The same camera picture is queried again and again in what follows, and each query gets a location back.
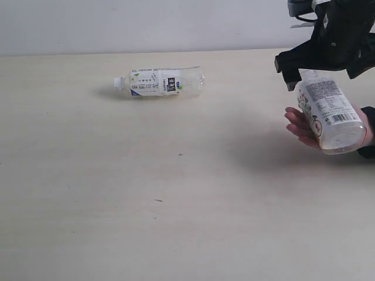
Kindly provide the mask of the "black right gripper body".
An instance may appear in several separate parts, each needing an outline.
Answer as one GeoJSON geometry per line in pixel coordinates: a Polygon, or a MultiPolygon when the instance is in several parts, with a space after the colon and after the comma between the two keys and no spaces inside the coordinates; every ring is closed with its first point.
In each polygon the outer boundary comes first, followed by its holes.
{"type": "Polygon", "coordinates": [[[278,72],[291,68],[346,70],[374,26],[374,1],[320,1],[313,13],[311,38],[275,57],[278,72]]]}

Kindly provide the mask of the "person's open hand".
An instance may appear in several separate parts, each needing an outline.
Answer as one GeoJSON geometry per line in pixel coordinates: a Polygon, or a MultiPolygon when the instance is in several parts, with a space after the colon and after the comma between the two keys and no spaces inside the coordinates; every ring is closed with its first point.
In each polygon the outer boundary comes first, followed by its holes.
{"type": "MultiPolygon", "coordinates": [[[[362,117],[361,108],[354,105],[353,108],[356,110],[358,116],[362,120],[364,124],[365,117],[362,117]]],[[[286,107],[285,108],[285,115],[286,119],[289,121],[287,125],[287,130],[290,131],[293,135],[295,135],[300,142],[304,145],[321,150],[318,141],[311,130],[307,119],[305,118],[304,114],[300,112],[298,109],[293,107],[286,107]]]]}

